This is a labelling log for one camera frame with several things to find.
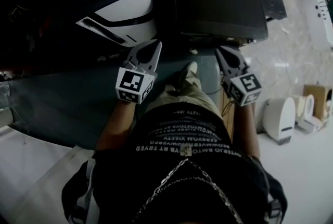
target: shoe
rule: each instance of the shoe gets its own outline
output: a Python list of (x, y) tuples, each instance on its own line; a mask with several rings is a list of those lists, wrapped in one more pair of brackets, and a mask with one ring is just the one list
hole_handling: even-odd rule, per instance
[(194, 74), (198, 71), (198, 64), (197, 62), (191, 62), (187, 65), (186, 70), (192, 71)]
[(175, 89), (175, 87), (172, 86), (171, 84), (167, 84), (167, 85), (165, 86), (164, 90), (165, 90), (166, 92), (170, 92), (170, 91), (175, 91), (176, 89)]

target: beige pants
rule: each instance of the beige pants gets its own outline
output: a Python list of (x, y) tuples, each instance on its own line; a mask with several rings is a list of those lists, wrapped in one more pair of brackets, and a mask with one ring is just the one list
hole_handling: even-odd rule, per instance
[(202, 106), (215, 114), (217, 114), (221, 119), (221, 112), (214, 104), (212, 99), (210, 99), (202, 90), (201, 83), (198, 76), (192, 71), (185, 70), (182, 72), (180, 77), (180, 94), (179, 96), (174, 96), (173, 91), (164, 91), (156, 98), (155, 101), (148, 105), (147, 111), (152, 110), (155, 107), (161, 105), (167, 105), (172, 103), (187, 102), (195, 105)]

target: silver chain necklace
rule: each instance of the silver chain necklace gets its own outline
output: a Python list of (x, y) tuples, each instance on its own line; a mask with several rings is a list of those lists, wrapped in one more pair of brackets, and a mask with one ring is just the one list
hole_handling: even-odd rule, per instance
[[(167, 183), (167, 181), (171, 178), (171, 176), (182, 166), (184, 165), (186, 162), (190, 163), (193, 167), (195, 167), (196, 169), (200, 170), (202, 175), (207, 179), (203, 179), (201, 177), (189, 177), (189, 178), (184, 178), (184, 179), (179, 179), (179, 180), (175, 180), (167, 185), (165, 185)], [(207, 174), (207, 172), (205, 172), (202, 168), (200, 168), (197, 164), (195, 164), (194, 162), (185, 159), (179, 162), (179, 164), (173, 168), (169, 174), (161, 181), (161, 184), (154, 190), (152, 196), (150, 198), (148, 198), (148, 200), (144, 203), (144, 205), (140, 208), (140, 210), (138, 211), (138, 213), (134, 216), (132, 223), (135, 222), (140, 214), (146, 209), (147, 205), (149, 203), (151, 203), (151, 201), (157, 196), (159, 195), (163, 190), (165, 190), (166, 188), (170, 187), (173, 184), (179, 183), (179, 182), (183, 182), (186, 180), (199, 180), (202, 182), (205, 182), (207, 184), (209, 184), (210, 186), (212, 186), (214, 188), (214, 190), (216, 190), (220, 196), (220, 198), (222, 199), (223, 203), (225, 204), (226, 207), (229, 208), (230, 213), (234, 216), (235, 220), (237, 221), (237, 223), (239, 224), (243, 224), (242, 219), (240, 218), (239, 214), (237, 213), (237, 211), (235, 210), (235, 208), (233, 207), (233, 205), (231, 204), (231, 202), (229, 201), (228, 197), (225, 195), (225, 193), (221, 190), (221, 188), (219, 186), (217, 186), (211, 179), (211, 177)]]

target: black t-shirt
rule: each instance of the black t-shirt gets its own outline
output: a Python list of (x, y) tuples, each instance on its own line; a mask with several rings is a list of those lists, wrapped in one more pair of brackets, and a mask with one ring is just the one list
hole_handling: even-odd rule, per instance
[[(130, 223), (135, 216), (136, 223), (236, 223), (219, 192), (207, 182), (223, 191), (243, 223), (264, 223), (268, 192), (280, 201), (283, 214), (287, 208), (279, 182), (258, 160), (233, 147), (218, 116), (197, 105), (174, 103), (149, 111), (123, 149), (96, 153), (95, 159), (92, 184), (99, 223)], [(185, 159), (196, 166), (185, 162), (137, 215)], [(63, 189), (67, 218), (86, 191), (85, 168), (86, 164)]]

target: marble floor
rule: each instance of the marble floor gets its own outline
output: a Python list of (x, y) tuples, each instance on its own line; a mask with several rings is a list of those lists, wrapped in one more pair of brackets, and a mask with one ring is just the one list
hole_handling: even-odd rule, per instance
[(333, 85), (333, 52), (314, 47), (301, 0), (283, 0), (288, 17), (268, 23), (268, 40), (241, 49), (263, 92), (255, 106), (258, 131), (269, 98), (302, 95), (305, 84)]

